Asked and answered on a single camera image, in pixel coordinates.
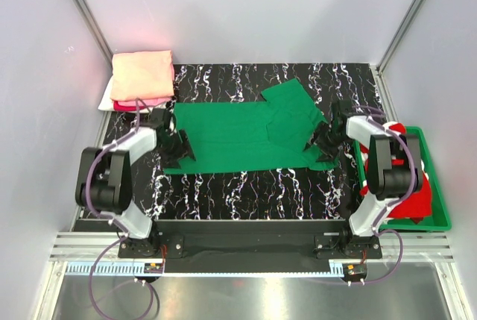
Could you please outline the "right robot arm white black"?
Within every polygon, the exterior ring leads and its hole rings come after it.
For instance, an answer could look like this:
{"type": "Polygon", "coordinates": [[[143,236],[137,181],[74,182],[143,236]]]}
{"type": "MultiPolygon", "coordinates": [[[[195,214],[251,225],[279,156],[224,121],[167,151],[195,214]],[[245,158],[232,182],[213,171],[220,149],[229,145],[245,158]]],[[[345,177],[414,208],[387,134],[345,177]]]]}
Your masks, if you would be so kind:
{"type": "Polygon", "coordinates": [[[350,101],[332,104],[331,119],[319,122],[306,148],[316,145],[319,162],[331,162],[342,143],[355,140],[368,150],[367,194],[338,239],[345,257],[356,257],[365,248],[364,238],[378,235],[389,213],[410,195],[420,191],[424,173],[417,136],[400,133],[380,124],[374,116],[360,114],[350,101]]]}

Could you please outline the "green t shirt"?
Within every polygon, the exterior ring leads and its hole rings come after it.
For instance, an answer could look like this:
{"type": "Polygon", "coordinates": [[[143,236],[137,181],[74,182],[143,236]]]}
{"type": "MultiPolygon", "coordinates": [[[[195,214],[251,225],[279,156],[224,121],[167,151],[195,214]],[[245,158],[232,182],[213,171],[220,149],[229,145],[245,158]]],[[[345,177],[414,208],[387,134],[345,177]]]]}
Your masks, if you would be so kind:
{"type": "Polygon", "coordinates": [[[167,175],[306,168],[327,171],[337,160],[307,146],[324,115],[297,79],[262,91],[261,101],[177,103],[177,127],[186,131],[195,158],[167,175]]]}

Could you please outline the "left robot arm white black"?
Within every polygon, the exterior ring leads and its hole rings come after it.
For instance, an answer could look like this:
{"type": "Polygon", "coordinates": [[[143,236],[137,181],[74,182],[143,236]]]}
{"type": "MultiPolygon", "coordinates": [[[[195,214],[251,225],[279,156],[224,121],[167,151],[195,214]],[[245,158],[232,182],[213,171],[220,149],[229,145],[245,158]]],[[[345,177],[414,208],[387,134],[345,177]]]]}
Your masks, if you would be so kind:
{"type": "Polygon", "coordinates": [[[133,201],[132,165],[157,151],[166,168],[179,169],[179,161],[195,159],[186,131],[176,116],[154,109],[147,123],[136,124],[127,134],[101,147],[82,151],[75,200],[94,216],[118,227],[144,257],[155,256],[161,247],[159,231],[133,201]]]}

